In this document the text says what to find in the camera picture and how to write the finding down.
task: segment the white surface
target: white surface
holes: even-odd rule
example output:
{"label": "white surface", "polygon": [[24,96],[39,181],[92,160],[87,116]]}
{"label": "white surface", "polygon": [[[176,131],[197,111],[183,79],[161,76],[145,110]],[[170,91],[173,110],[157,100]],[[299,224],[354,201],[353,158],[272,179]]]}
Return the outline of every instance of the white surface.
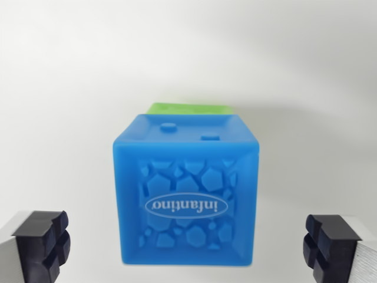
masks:
{"label": "white surface", "polygon": [[[375,1],[0,2],[0,223],[66,210],[59,283],[311,283],[308,214],[377,234]],[[254,264],[123,266],[111,144],[155,101],[228,104],[261,144]]]}
{"label": "white surface", "polygon": [[361,238],[361,241],[377,241],[375,235],[373,235],[370,230],[365,227],[365,225],[356,216],[351,215],[341,215],[343,220],[351,227],[353,231]]}
{"label": "white surface", "polygon": [[0,225],[0,283],[24,283],[16,237],[12,234],[30,214],[17,212],[3,227]]}

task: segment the infantino logo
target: infantino logo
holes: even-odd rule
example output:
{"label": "infantino logo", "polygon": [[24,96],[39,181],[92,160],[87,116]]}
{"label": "infantino logo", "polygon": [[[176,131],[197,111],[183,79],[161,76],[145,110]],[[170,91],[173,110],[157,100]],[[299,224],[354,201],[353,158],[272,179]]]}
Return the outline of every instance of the infantino logo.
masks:
{"label": "infantino logo", "polygon": [[206,218],[228,210],[228,204],[204,193],[171,193],[150,199],[145,209],[166,218]]}

